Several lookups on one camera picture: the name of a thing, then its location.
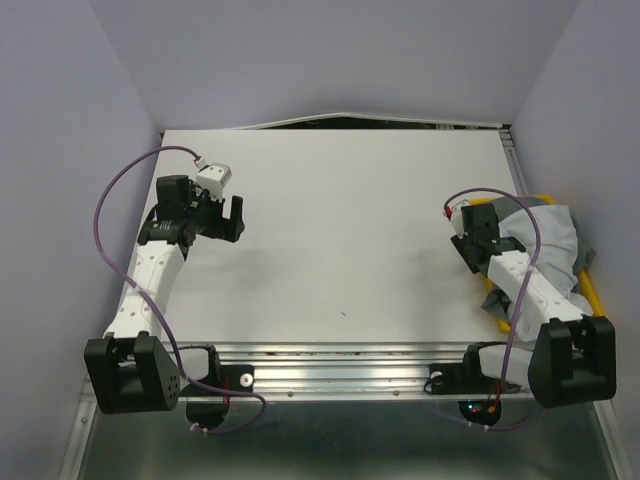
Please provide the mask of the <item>white skirt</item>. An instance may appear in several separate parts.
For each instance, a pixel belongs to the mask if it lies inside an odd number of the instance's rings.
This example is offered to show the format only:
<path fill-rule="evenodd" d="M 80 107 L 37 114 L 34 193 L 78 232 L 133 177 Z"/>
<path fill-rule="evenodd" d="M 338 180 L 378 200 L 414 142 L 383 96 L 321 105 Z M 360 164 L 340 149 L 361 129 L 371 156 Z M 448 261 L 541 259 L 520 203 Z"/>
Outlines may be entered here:
<path fill-rule="evenodd" d="M 532 342 L 550 319 L 580 320 L 593 309 L 578 292 L 580 248 L 569 208 L 535 197 L 523 202 L 527 209 L 506 198 L 494 202 L 500 234 L 515 238 L 526 251 L 498 256 L 489 273 L 512 301 L 507 316 L 516 322 L 515 335 Z"/>

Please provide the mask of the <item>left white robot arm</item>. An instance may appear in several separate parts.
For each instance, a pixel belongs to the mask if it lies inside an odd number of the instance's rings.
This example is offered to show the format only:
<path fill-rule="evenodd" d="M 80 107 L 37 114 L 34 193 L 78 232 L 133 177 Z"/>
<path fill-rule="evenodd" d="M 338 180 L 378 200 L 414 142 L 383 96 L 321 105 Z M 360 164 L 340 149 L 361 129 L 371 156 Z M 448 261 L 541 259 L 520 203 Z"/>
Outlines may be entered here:
<path fill-rule="evenodd" d="M 224 209 L 229 168 L 203 167 L 194 178 L 163 176 L 156 203 L 136 240 L 134 266 L 116 315 L 84 360 L 99 408 L 106 414 L 171 411 L 181 387 L 180 362 L 162 344 L 172 287 L 196 238 L 235 243 L 245 226 L 243 200 Z"/>

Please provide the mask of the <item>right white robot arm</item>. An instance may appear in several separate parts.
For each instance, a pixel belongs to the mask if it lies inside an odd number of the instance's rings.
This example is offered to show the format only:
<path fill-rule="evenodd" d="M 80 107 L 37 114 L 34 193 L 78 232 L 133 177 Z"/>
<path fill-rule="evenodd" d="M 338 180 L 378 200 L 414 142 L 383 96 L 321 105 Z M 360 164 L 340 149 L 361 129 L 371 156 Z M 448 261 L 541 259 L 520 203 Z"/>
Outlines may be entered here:
<path fill-rule="evenodd" d="M 617 391 L 613 324 L 577 293 L 579 239 L 567 207 L 522 198 L 448 208 L 451 242 L 493 285 L 483 307 L 510 326 L 504 343 L 469 347 L 463 384 L 494 380 L 530 391 L 545 408 L 608 400 Z"/>

